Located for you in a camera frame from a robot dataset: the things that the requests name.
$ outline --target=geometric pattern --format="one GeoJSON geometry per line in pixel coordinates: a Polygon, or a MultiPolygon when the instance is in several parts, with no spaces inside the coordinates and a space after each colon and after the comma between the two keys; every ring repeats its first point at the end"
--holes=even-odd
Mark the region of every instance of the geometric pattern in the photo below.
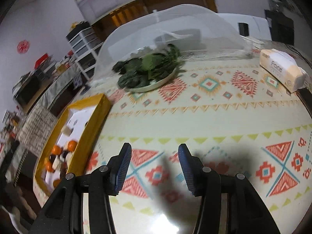
{"type": "Polygon", "coordinates": [[[137,167],[143,164],[145,161],[151,159],[157,153],[158,151],[153,151],[153,150],[133,149],[131,162],[134,164],[135,167],[137,167]]]}
{"type": "Polygon", "coordinates": [[[297,181],[295,181],[291,176],[289,176],[286,172],[284,172],[282,177],[280,178],[280,180],[278,181],[278,183],[272,190],[270,196],[285,192],[288,189],[295,187],[297,184],[298,184],[297,181]]]}
{"type": "Polygon", "coordinates": [[[183,82],[180,78],[176,78],[172,83],[166,84],[160,88],[158,92],[163,97],[163,99],[170,104],[185,89],[186,83],[183,82]]]}
{"type": "Polygon", "coordinates": [[[143,102],[143,105],[144,105],[145,107],[147,107],[150,103],[152,103],[152,101],[151,101],[150,99],[148,99],[148,100],[145,100],[145,101],[143,102]]]}
{"type": "Polygon", "coordinates": [[[308,168],[308,169],[306,169],[306,170],[303,172],[302,176],[304,176],[306,179],[308,179],[309,176],[310,176],[310,173],[311,173],[311,169],[308,168]]]}
{"type": "Polygon", "coordinates": [[[143,99],[147,95],[146,92],[143,93],[129,93],[128,96],[132,104],[138,103],[141,99],[143,99]]]}
{"type": "Polygon", "coordinates": [[[288,189],[300,183],[299,179],[291,172],[291,170],[286,167],[293,147],[294,141],[284,142],[267,146],[266,148],[261,148],[265,153],[273,158],[277,164],[282,167],[280,174],[275,179],[266,197],[287,191],[288,189]]]}
{"type": "Polygon", "coordinates": [[[179,162],[179,158],[178,158],[177,153],[175,153],[174,155],[170,156],[169,157],[169,161],[172,162],[172,163],[179,162]]]}
{"type": "Polygon", "coordinates": [[[119,99],[124,96],[124,90],[117,89],[113,94],[111,94],[108,99],[115,104],[119,99]]]}
{"type": "Polygon", "coordinates": [[[216,165],[215,162],[208,162],[208,163],[204,163],[203,165],[210,167],[211,169],[216,171],[218,174],[226,174],[230,169],[230,166],[226,164],[225,162],[220,162],[218,165],[216,165]]]}
{"type": "Polygon", "coordinates": [[[124,181],[124,186],[121,191],[141,198],[148,198],[146,192],[134,176],[124,181]]]}
{"type": "Polygon", "coordinates": [[[221,88],[218,79],[213,76],[204,76],[198,81],[199,89],[210,95],[215,95],[221,88]]]}
{"type": "MultiPolygon", "coordinates": [[[[229,104],[227,107],[231,106],[234,110],[238,110],[238,108],[244,108],[244,109],[247,109],[247,108],[265,108],[265,107],[272,107],[272,106],[293,106],[293,105],[303,105],[303,103],[300,101],[300,100],[280,100],[280,101],[265,101],[265,102],[243,102],[243,103],[232,103],[232,104],[229,104]]],[[[198,111],[207,111],[207,110],[214,110],[214,111],[217,111],[217,110],[223,110],[223,104],[214,104],[214,105],[198,105],[198,106],[182,106],[182,107],[176,107],[176,108],[172,108],[172,114],[174,113],[188,113],[186,112],[187,110],[189,111],[192,111],[193,113],[194,112],[198,112],[198,111]]],[[[131,115],[135,115],[135,116],[138,116],[138,115],[151,115],[153,116],[155,113],[157,113],[158,111],[161,111],[162,109],[159,108],[159,109],[152,109],[152,110],[141,110],[141,111],[136,111],[136,112],[133,112],[133,111],[128,111],[128,112],[110,112],[108,114],[108,118],[117,118],[117,117],[123,117],[125,115],[127,116],[131,116],[131,115]]]]}
{"type": "Polygon", "coordinates": [[[230,99],[233,95],[226,91],[222,96],[226,97],[227,99],[230,99]]]}
{"type": "Polygon", "coordinates": [[[266,146],[266,149],[275,156],[277,156],[280,160],[284,161],[292,142],[284,142],[279,144],[274,144],[270,146],[266,146]]]}
{"type": "Polygon", "coordinates": [[[125,108],[126,106],[127,106],[127,103],[124,102],[124,103],[120,106],[120,108],[123,109],[123,108],[125,108]]]}
{"type": "Polygon", "coordinates": [[[306,144],[307,144],[307,141],[305,141],[302,137],[300,137],[298,146],[302,147],[302,146],[305,146],[306,144]]]}
{"type": "Polygon", "coordinates": [[[149,182],[152,183],[153,186],[157,186],[159,183],[164,182],[168,179],[169,173],[163,170],[161,165],[153,168],[151,171],[145,174],[145,177],[149,178],[149,182]]]}
{"type": "Polygon", "coordinates": [[[243,72],[236,71],[231,79],[232,84],[241,89],[246,95],[253,97],[257,90],[257,82],[243,72]]]}
{"type": "Polygon", "coordinates": [[[275,167],[272,167],[271,164],[265,161],[263,165],[260,166],[259,170],[255,172],[255,175],[260,177],[260,180],[263,180],[264,183],[268,183],[274,172],[275,167]]]}
{"type": "MultiPolygon", "coordinates": [[[[144,184],[139,170],[151,164],[163,154],[164,152],[159,154],[158,151],[154,150],[133,149],[128,173],[121,191],[141,198],[153,199],[153,195],[150,193],[148,187],[146,187],[144,184]]],[[[159,178],[162,179],[162,177],[159,175],[159,172],[159,169],[155,170],[155,175],[152,176],[155,181],[157,181],[159,178]]]]}
{"type": "Polygon", "coordinates": [[[161,193],[162,196],[166,199],[166,201],[170,204],[176,202],[180,198],[183,198],[183,195],[175,190],[165,191],[161,193]]]}
{"type": "Polygon", "coordinates": [[[303,157],[296,153],[294,155],[293,161],[291,162],[291,166],[298,172],[302,166],[303,157]]]}
{"type": "Polygon", "coordinates": [[[201,98],[201,96],[197,95],[197,94],[194,94],[193,96],[191,96],[191,99],[194,101],[194,102],[197,102],[197,100],[199,100],[201,98]]]}
{"type": "Polygon", "coordinates": [[[282,91],[282,85],[279,83],[279,81],[277,81],[271,74],[269,73],[265,73],[262,76],[262,81],[261,82],[265,82],[265,84],[275,90],[277,90],[278,92],[282,91]]]}
{"type": "Polygon", "coordinates": [[[273,92],[271,92],[270,90],[266,90],[266,94],[268,94],[270,97],[273,97],[273,92]]]}

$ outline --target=shelf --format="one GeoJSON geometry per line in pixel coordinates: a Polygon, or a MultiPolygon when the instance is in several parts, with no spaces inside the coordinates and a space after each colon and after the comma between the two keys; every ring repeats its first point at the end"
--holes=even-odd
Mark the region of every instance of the shelf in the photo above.
{"type": "Polygon", "coordinates": [[[83,32],[83,31],[85,31],[85,30],[88,30],[88,29],[90,29],[90,28],[92,28],[92,26],[90,26],[90,27],[88,27],[88,28],[86,28],[86,29],[83,29],[83,30],[81,30],[80,32],[78,32],[70,41],[69,41],[69,43],[71,43],[73,40],[74,40],[74,38],[76,38],[81,32],[83,32]]]}
{"type": "Polygon", "coordinates": [[[80,42],[82,42],[83,40],[82,39],[84,39],[84,38],[86,38],[86,37],[88,37],[88,36],[90,36],[90,35],[92,35],[92,34],[96,34],[95,32],[91,32],[91,33],[89,33],[88,35],[86,35],[86,36],[83,36],[83,38],[81,38],[78,42],[76,42],[73,46],[71,46],[72,48],[74,48],[74,46],[76,46],[78,43],[80,43],[80,42]]]}
{"type": "Polygon", "coordinates": [[[90,67],[88,67],[87,69],[85,69],[85,72],[88,72],[89,70],[91,70],[91,69],[93,69],[93,68],[95,68],[95,67],[96,67],[96,65],[93,64],[92,66],[90,66],[90,67]]]}
{"type": "Polygon", "coordinates": [[[102,45],[103,45],[103,42],[100,43],[100,44],[98,44],[98,45],[95,46],[94,48],[89,49],[88,51],[86,51],[85,53],[83,53],[82,55],[80,55],[80,56],[77,58],[76,62],[80,61],[82,58],[84,58],[84,57],[86,57],[88,54],[90,54],[92,50],[96,50],[96,49],[98,49],[98,48],[99,48],[100,46],[102,46],[102,45]]]}

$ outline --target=table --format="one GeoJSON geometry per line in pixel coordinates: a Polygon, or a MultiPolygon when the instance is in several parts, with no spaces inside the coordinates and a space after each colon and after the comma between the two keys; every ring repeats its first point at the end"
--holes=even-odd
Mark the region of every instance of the table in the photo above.
{"type": "MultiPolygon", "coordinates": [[[[272,47],[286,49],[266,42],[272,47]]],[[[155,91],[126,93],[114,76],[74,99],[104,92],[114,103],[86,173],[105,165],[124,142],[132,145],[123,190],[110,197],[117,233],[192,232],[200,198],[187,189],[177,157],[181,143],[218,173],[243,173],[280,232],[292,233],[312,202],[312,119],[305,106],[259,66],[257,49],[252,59],[193,58],[172,83],[155,91]]],[[[34,192],[43,205],[47,198],[35,182],[34,192]]],[[[83,226],[89,234],[84,197],[83,226]]]]}
{"type": "Polygon", "coordinates": [[[18,180],[21,171],[21,166],[26,158],[28,151],[20,145],[19,141],[15,140],[10,148],[10,151],[5,155],[5,158],[0,161],[0,183],[12,182],[14,185],[18,180]]]}
{"type": "Polygon", "coordinates": [[[57,100],[57,98],[67,89],[71,84],[73,78],[79,73],[76,65],[71,65],[65,72],[63,72],[44,92],[36,105],[43,106],[50,110],[57,100]]]}

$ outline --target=spinach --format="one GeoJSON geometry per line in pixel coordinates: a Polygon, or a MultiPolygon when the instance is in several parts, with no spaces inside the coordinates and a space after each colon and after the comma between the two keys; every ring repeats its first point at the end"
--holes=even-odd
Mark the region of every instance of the spinach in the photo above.
{"type": "Polygon", "coordinates": [[[120,88],[140,88],[148,86],[152,80],[160,81],[179,65],[180,50],[168,44],[164,53],[147,54],[141,58],[117,62],[112,70],[122,76],[118,80],[120,88]]]}

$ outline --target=black object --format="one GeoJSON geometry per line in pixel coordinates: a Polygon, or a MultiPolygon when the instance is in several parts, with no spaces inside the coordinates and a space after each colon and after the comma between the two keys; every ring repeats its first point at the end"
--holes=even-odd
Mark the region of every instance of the black object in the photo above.
{"type": "Polygon", "coordinates": [[[89,28],[89,27],[90,27],[89,22],[82,22],[82,23],[76,25],[76,27],[73,30],[71,30],[71,32],[66,36],[66,39],[68,41],[71,41],[72,38],[77,35],[77,33],[79,33],[80,31],[82,31],[86,28],[89,28]]]}
{"type": "Polygon", "coordinates": [[[91,89],[91,86],[89,85],[85,85],[85,87],[83,88],[83,90],[80,92],[80,96],[82,96],[83,94],[85,94],[88,90],[91,89]]]}
{"type": "Polygon", "coordinates": [[[68,153],[69,153],[68,150],[63,150],[63,152],[62,152],[62,154],[61,154],[62,158],[65,159],[68,153]]]}
{"type": "Polygon", "coordinates": [[[91,174],[68,173],[41,209],[29,234],[81,234],[82,195],[89,193],[91,234],[115,234],[109,195],[122,189],[131,159],[131,145],[124,143],[118,156],[91,174]]]}
{"type": "Polygon", "coordinates": [[[9,168],[11,164],[14,153],[17,150],[19,144],[20,142],[18,140],[15,140],[12,142],[10,151],[6,153],[2,164],[0,165],[0,204],[1,204],[1,193],[3,192],[3,188],[5,187],[7,183],[5,174],[7,173],[7,169],[9,168]]]}
{"type": "Polygon", "coordinates": [[[42,82],[37,75],[32,74],[25,80],[25,82],[23,82],[14,98],[21,106],[27,105],[35,93],[40,89],[41,83],[42,82]]]}
{"type": "Polygon", "coordinates": [[[265,10],[273,41],[294,45],[294,21],[281,12],[265,10]]]}
{"type": "Polygon", "coordinates": [[[219,175],[193,157],[186,144],[179,146],[178,157],[188,189],[194,196],[202,196],[193,234],[219,232],[221,193],[228,194],[226,233],[280,234],[269,210],[242,173],[219,175]]]}
{"type": "MultiPolygon", "coordinates": [[[[221,193],[228,194],[228,234],[280,234],[272,216],[250,182],[241,173],[219,175],[193,157],[185,144],[178,150],[179,161],[189,190],[202,196],[193,234],[217,234],[220,223],[221,193]]],[[[89,193],[90,234],[116,234],[108,195],[122,189],[131,159],[125,143],[118,156],[91,174],[76,177],[69,173],[51,194],[29,234],[80,234],[82,194],[89,193]]]]}
{"type": "Polygon", "coordinates": [[[247,23],[238,23],[238,28],[241,36],[249,36],[249,25],[247,23]]]}
{"type": "Polygon", "coordinates": [[[298,89],[296,94],[305,105],[305,108],[312,118],[312,93],[307,88],[303,88],[298,89]]]}
{"type": "Polygon", "coordinates": [[[51,155],[50,155],[49,161],[51,162],[51,164],[54,163],[55,158],[56,158],[56,155],[54,155],[54,154],[51,154],[51,155]]]}

